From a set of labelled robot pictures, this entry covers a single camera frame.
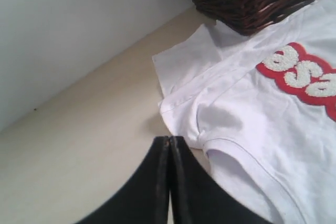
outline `clothing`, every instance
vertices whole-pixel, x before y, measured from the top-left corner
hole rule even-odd
[[[336,223],[335,20],[336,0],[317,0],[252,37],[202,26],[154,56],[169,130],[273,223]]]

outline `t-shirt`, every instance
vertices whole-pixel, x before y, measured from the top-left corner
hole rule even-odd
[[[154,57],[171,133],[265,219],[336,223],[336,0],[252,37],[223,24],[194,36]]]

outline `black object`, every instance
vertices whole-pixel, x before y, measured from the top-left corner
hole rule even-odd
[[[222,190],[183,137],[162,136],[128,182],[77,224],[167,223],[169,192],[175,224],[269,223]]]

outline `wall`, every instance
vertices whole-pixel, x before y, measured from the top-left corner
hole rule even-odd
[[[191,0],[0,0],[0,129],[191,6]]]

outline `red patch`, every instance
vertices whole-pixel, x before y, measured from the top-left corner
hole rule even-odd
[[[315,62],[323,71],[323,76],[325,74],[329,74],[329,73],[335,73],[336,74],[336,69],[333,69],[328,62],[324,61],[323,59],[315,56],[315,55],[311,55],[309,53],[306,52],[305,48],[303,46],[301,46],[300,44],[296,43],[296,42],[292,42],[290,44],[288,44],[288,46],[292,47],[297,54],[299,55],[299,61],[297,62],[300,63],[302,61],[309,61],[309,62]],[[285,53],[280,50],[277,51],[276,54],[279,55],[283,55],[284,59],[286,60],[286,57],[293,57],[293,55],[289,56],[289,55],[285,55]],[[296,95],[302,102],[306,103],[306,104],[310,104],[310,105],[322,105],[326,107],[326,112],[328,114],[328,116],[333,119],[334,121],[336,121],[336,95],[332,94],[332,95],[328,95],[325,94],[323,96],[319,95],[319,94],[308,94],[308,87],[311,86],[313,83],[323,83],[324,82],[324,86],[328,86],[330,87],[330,89],[334,88],[336,89],[336,81],[335,80],[323,80],[323,76],[315,78],[310,76],[310,83],[307,84],[306,86],[304,86],[303,88],[296,88],[293,87],[293,85],[291,85],[290,83],[286,82],[285,80],[285,74],[288,72],[293,72],[295,73],[297,76],[299,73],[297,73],[297,69],[296,66],[297,64],[289,69],[286,69],[284,71],[277,71],[272,69],[272,67],[267,67],[267,64],[263,62],[259,63],[256,68],[257,70],[262,73],[264,76],[272,78],[275,80],[277,86],[284,92],[289,93],[289,94],[293,94]]]

